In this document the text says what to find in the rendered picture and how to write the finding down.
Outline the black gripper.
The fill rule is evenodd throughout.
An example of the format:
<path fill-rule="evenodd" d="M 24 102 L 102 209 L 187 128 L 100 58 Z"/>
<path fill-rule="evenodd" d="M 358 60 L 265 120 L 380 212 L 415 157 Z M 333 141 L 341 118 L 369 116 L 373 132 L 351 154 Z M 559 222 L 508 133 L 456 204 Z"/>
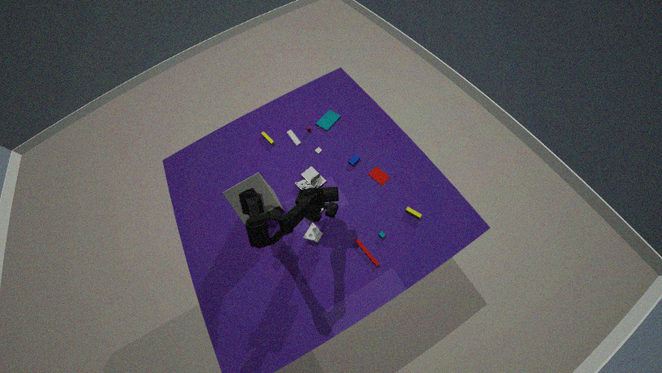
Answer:
<path fill-rule="evenodd" d="M 296 199 L 296 201 L 295 201 L 296 204 L 299 203 L 299 197 L 300 197 L 300 192 L 299 192 L 298 197 L 297 197 L 297 199 Z M 330 202 L 329 204 L 326 204 L 326 203 L 325 203 L 325 205 L 326 205 L 326 206 L 325 206 L 324 208 L 327 209 L 326 212 L 325 212 L 325 215 L 326 215 L 327 217 L 332 217 L 332 218 L 334 218 L 335 215 L 336 215 L 336 213 L 337 213 L 337 210 L 338 210 L 338 204 L 333 203 L 333 202 Z"/>

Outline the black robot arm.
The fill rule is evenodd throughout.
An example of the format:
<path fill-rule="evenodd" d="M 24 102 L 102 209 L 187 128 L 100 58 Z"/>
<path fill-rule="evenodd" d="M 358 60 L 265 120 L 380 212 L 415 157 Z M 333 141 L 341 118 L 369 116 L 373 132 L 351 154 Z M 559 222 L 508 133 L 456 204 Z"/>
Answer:
<path fill-rule="evenodd" d="M 264 213 L 261 196 L 252 189 L 239 193 L 239 202 L 243 214 L 249 215 L 245 223 L 247 236 L 251 247 L 256 248 L 273 245 L 284 235 L 293 232 L 294 227 L 303 218 L 315 223 L 318 222 L 321 218 L 321 209 L 325 207 L 325 202 L 338 201 L 337 186 L 311 187 L 300 191 L 299 203 L 285 215 L 279 217 L 269 214 L 261 215 L 261 213 Z M 268 219 L 278 221 L 281 227 L 271 238 L 266 223 Z"/>

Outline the red flat rectangular plate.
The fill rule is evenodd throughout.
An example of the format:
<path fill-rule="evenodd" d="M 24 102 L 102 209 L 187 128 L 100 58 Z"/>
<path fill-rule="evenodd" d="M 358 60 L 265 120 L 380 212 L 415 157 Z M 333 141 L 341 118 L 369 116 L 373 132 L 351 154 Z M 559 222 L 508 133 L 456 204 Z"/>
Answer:
<path fill-rule="evenodd" d="M 369 175 L 374 178 L 378 183 L 381 185 L 385 184 L 385 182 L 390 178 L 382 169 L 380 169 L 378 166 L 373 169 Z"/>

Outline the teal flat rectangular plate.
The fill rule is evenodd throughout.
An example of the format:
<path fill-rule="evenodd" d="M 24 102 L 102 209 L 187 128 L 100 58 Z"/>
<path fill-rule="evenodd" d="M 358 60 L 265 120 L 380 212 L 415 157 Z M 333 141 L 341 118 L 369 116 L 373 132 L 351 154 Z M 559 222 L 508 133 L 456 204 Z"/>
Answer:
<path fill-rule="evenodd" d="M 316 123 L 320 128 L 328 131 L 333 124 L 341 117 L 340 114 L 333 112 L 331 109 Z"/>

